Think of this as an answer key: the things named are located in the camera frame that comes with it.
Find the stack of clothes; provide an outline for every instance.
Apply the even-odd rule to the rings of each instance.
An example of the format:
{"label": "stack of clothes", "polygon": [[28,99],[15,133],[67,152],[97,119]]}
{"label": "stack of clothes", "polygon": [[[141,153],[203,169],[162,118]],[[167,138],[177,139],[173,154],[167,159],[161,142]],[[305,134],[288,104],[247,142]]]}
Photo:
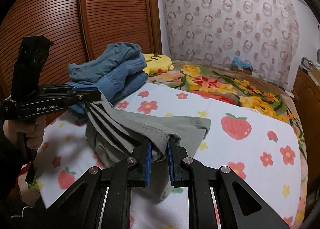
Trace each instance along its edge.
{"label": "stack of clothes", "polygon": [[[110,44],[96,60],[82,65],[69,64],[68,73],[78,88],[97,87],[113,103],[140,89],[148,74],[143,71],[147,63],[138,44]],[[84,103],[70,109],[80,121],[87,119]]]}

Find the pikachu plush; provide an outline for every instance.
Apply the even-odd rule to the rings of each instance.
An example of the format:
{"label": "pikachu plush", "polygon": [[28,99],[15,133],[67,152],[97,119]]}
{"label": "pikachu plush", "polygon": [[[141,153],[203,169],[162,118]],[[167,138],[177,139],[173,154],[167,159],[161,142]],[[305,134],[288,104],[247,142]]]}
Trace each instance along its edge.
{"label": "pikachu plush", "polygon": [[166,55],[154,55],[153,53],[143,54],[144,59],[147,62],[147,67],[143,71],[148,76],[157,76],[162,73],[166,73],[168,70],[173,70],[171,59]]}

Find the curtain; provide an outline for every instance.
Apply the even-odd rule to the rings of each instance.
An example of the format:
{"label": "curtain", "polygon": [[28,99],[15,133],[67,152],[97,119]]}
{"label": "curtain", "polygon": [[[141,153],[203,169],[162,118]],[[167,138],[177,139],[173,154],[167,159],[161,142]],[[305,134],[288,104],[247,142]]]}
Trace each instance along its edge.
{"label": "curtain", "polygon": [[299,40],[290,0],[164,0],[164,11],[172,60],[229,69],[236,56],[286,88]]}

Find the human hand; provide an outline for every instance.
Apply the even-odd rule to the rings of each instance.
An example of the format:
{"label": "human hand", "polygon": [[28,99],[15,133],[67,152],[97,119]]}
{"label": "human hand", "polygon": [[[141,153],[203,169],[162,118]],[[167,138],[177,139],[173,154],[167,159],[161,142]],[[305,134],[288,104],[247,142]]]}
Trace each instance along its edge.
{"label": "human hand", "polygon": [[18,132],[26,134],[27,147],[37,149],[41,146],[46,125],[45,116],[36,119],[36,123],[24,122],[19,120],[5,120],[3,123],[3,132],[11,144],[18,142]]}

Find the blue gripper pad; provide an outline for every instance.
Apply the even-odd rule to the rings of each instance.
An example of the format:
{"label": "blue gripper pad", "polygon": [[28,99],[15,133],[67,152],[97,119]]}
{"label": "blue gripper pad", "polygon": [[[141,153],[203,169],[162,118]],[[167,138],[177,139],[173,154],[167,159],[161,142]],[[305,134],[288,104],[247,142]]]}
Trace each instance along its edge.
{"label": "blue gripper pad", "polygon": [[173,166],[173,159],[172,159],[170,141],[167,142],[167,157],[168,157],[170,181],[171,181],[171,185],[173,186],[173,184],[175,182],[175,177],[174,177],[174,166]]}
{"label": "blue gripper pad", "polygon": [[144,184],[146,186],[148,186],[150,182],[150,173],[151,173],[151,142],[148,145],[147,159],[146,159],[146,175],[144,179]]}

